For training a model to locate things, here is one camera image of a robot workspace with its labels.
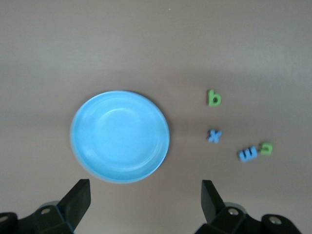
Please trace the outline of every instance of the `green letter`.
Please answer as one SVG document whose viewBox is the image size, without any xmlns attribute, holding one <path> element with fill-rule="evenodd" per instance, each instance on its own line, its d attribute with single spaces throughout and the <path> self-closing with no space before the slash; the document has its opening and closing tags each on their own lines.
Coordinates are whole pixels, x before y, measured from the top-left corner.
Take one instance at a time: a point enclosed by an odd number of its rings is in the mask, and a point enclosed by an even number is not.
<svg viewBox="0 0 312 234">
<path fill-rule="evenodd" d="M 218 106 L 221 103 L 221 95 L 215 94 L 214 90 L 211 89 L 208 91 L 208 105 L 209 106 Z"/>
<path fill-rule="evenodd" d="M 262 143 L 260 153 L 262 155 L 271 155 L 273 146 L 271 143 Z"/>
</svg>

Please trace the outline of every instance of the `blue letter x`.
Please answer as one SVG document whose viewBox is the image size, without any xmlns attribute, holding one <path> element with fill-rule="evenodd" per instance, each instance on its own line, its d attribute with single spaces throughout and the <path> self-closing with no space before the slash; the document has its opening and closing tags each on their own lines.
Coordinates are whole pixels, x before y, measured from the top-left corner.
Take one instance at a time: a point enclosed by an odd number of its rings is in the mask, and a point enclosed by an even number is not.
<svg viewBox="0 0 312 234">
<path fill-rule="evenodd" d="M 221 136 L 222 132 L 211 129 L 209 133 L 210 133 L 210 136 L 208 138 L 209 142 L 214 142 L 215 144 L 219 143 L 219 137 Z"/>
</svg>

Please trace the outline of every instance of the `letter b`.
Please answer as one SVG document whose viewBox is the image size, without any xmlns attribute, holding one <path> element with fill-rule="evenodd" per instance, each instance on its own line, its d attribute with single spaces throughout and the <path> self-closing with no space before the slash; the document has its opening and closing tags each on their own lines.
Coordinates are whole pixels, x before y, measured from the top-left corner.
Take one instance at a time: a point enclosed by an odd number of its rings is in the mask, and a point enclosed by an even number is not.
<svg viewBox="0 0 312 234">
<path fill-rule="evenodd" d="M 214 90 L 211 89 L 208 91 L 208 105 L 209 106 L 218 106 L 221 103 L 221 95 L 215 94 Z"/>
</svg>

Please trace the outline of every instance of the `screw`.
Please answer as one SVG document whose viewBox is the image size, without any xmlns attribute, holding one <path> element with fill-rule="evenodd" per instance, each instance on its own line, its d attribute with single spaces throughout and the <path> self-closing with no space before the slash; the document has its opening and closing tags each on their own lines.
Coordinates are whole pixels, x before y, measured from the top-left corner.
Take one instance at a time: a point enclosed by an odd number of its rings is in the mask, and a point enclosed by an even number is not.
<svg viewBox="0 0 312 234">
<path fill-rule="evenodd" d="M 231 215 L 238 215 L 239 214 L 239 212 L 234 208 L 230 208 L 228 211 Z"/>
<path fill-rule="evenodd" d="M 0 218 L 0 223 L 6 221 L 8 218 L 9 218 L 8 216 L 1 217 Z"/>
<path fill-rule="evenodd" d="M 281 225 L 282 224 L 282 221 L 278 218 L 278 217 L 275 217 L 275 216 L 271 216 L 269 218 L 269 221 L 272 223 L 272 224 L 276 224 L 276 225 Z"/>
<path fill-rule="evenodd" d="M 43 210 L 41 211 L 41 214 L 44 215 L 44 214 L 47 214 L 47 213 L 49 213 L 49 212 L 50 212 L 50 208 L 46 208 L 46 209 L 43 209 Z"/>
</svg>

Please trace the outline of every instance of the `plate center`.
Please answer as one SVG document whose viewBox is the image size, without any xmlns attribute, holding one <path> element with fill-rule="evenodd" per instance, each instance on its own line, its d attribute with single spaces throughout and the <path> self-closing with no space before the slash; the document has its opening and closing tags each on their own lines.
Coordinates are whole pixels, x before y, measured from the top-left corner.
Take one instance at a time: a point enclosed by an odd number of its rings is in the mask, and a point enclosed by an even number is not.
<svg viewBox="0 0 312 234">
<path fill-rule="evenodd" d="M 142 119 L 133 110 L 118 108 L 105 113 L 96 124 L 97 150 L 105 163 L 135 167 L 144 162 L 147 136 Z"/>
</svg>

